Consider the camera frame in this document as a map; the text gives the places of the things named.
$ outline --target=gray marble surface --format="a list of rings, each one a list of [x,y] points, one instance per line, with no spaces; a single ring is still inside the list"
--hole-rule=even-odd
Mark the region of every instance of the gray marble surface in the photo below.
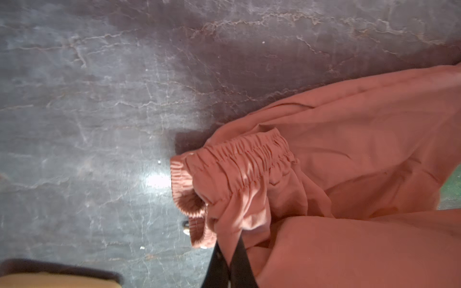
[[[275,100],[461,61],[457,0],[3,0],[0,261],[199,287],[169,158]]]

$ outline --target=ruched fabric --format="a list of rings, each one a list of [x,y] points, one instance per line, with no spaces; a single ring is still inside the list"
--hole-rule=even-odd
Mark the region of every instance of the ruched fabric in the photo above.
[[[261,288],[461,287],[461,211],[435,211],[460,162],[461,66],[438,66],[277,101],[173,157],[171,184],[192,245],[229,263],[242,235]]]

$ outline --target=beige object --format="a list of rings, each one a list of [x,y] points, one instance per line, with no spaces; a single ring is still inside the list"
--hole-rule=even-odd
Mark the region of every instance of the beige object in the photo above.
[[[48,273],[18,273],[0,277],[0,288],[121,288],[112,280]]]

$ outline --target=salmon pink fabric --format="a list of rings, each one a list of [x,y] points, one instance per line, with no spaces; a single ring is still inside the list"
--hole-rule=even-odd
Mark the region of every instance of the salmon pink fabric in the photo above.
[[[266,287],[461,287],[461,66],[344,81],[277,101],[171,159],[194,247],[240,235]]]

